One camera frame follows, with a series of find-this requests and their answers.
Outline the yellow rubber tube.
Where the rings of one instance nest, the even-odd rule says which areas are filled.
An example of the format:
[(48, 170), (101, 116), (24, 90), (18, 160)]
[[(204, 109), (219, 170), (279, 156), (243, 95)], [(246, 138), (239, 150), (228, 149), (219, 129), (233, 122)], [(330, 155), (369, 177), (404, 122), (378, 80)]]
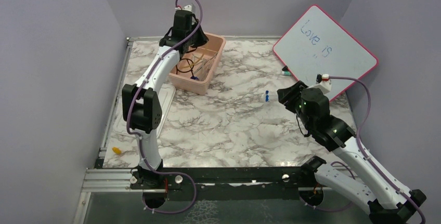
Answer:
[(175, 73), (177, 74), (193, 72), (194, 74), (196, 74), (201, 71), (207, 71), (217, 55), (217, 51), (208, 50), (205, 48), (199, 48), (189, 51), (179, 61), (178, 65), (176, 66), (177, 70)]

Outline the black wire tripod stand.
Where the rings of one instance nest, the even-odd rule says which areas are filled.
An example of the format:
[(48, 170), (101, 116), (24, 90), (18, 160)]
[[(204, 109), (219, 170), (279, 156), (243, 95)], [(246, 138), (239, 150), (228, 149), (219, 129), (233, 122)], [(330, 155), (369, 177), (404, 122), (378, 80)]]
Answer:
[(191, 76), (193, 76), (194, 75), (193, 67), (194, 67), (194, 61), (192, 59), (182, 58), (175, 66), (175, 70), (176, 70), (175, 74), (190, 73)]

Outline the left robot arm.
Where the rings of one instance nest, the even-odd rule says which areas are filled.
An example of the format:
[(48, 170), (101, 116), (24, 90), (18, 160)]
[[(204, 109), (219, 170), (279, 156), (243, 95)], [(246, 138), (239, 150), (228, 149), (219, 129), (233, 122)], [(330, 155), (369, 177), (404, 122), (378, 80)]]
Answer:
[(163, 183), (159, 170), (163, 163), (158, 151), (157, 128), (162, 119), (159, 92), (172, 68), (178, 65), (189, 48), (208, 42), (200, 20), (189, 9), (177, 9), (172, 27), (159, 41), (159, 49), (145, 73), (133, 84), (122, 88), (123, 118), (126, 131), (137, 139), (140, 161), (138, 169), (151, 188)]

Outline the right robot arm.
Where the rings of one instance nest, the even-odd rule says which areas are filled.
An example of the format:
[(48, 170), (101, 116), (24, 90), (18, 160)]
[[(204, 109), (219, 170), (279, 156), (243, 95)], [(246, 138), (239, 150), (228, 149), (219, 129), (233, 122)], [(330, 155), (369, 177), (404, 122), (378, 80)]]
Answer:
[(314, 156), (302, 165), (301, 182), (315, 183), (338, 192), (362, 209), (372, 223), (407, 223), (426, 200), (421, 190), (411, 190), (394, 178), (368, 151), (345, 121), (330, 113), (326, 94), (331, 78), (321, 78), (313, 86), (302, 81), (277, 90), (278, 101), (295, 113), (307, 133), (318, 144), (339, 157), (359, 177), (359, 181), (340, 173), (320, 157)]

